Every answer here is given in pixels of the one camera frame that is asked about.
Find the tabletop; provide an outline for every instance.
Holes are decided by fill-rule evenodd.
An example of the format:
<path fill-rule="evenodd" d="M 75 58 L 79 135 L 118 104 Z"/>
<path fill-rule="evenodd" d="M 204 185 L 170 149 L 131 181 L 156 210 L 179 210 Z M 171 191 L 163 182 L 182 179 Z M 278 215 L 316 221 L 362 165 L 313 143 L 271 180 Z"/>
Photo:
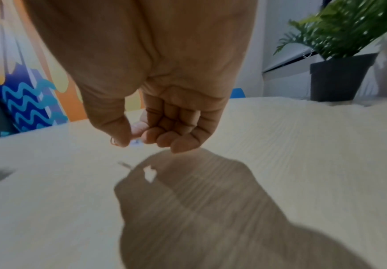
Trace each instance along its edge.
<path fill-rule="evenodd" d="M 238 246 L 387 269 L 387 101 L 233 99 L 203 148 L 119 148 L 88 121 L 0 138 L 0 269 L 241 268 Z"/>

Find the wall mural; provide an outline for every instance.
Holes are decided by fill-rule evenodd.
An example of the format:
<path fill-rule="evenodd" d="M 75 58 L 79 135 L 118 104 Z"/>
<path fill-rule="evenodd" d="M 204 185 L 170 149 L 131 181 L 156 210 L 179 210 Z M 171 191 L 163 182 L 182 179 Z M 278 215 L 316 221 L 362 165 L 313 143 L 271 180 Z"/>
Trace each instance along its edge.
<path fill-rule="evenodd" d="M 0 102 L 21 132 L 87 118 L 76 84 L 41 41 L 22 0 L 0 0 Z M 140 108 L 136 91 L 125 109 Z"/>

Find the foliage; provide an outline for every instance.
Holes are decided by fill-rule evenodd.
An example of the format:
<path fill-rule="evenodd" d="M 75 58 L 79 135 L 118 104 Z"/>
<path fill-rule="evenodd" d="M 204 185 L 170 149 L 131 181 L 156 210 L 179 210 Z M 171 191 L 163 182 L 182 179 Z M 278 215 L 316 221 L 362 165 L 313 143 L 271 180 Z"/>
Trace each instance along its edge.
<path fill-rule="evenodd" d="M 290 20 L 289 25 L 297 31 L 279 40 L 275 54 L 298 43 L 325 60 L 351 57 L 387 32 L 387 0 L 335 0 L 320 13 Z"/>

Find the human hand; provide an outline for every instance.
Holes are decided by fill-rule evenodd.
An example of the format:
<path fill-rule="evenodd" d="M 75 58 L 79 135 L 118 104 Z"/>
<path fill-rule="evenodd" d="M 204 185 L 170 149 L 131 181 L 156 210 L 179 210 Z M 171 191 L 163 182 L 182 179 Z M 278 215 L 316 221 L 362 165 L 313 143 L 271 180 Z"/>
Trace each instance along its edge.
<path fill-rule="evenodd" d="M 119 145 L 184 152 L 216 130 L 244 59 L 256 0 L 24 0 L 80 88 L 92 125 Z M 146 109 L 130 126 L 124 98 Z"/>

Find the black pot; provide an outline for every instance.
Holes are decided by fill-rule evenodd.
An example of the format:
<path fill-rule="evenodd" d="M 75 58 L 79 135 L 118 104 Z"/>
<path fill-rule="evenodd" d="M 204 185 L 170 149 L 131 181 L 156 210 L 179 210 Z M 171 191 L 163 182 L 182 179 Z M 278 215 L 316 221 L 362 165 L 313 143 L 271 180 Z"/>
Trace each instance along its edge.
<path fill-rule="evenodd" d="M 311 64 L 310 99 L 317 102 L 353 100 L 377 55 L 364 54 Z"/>

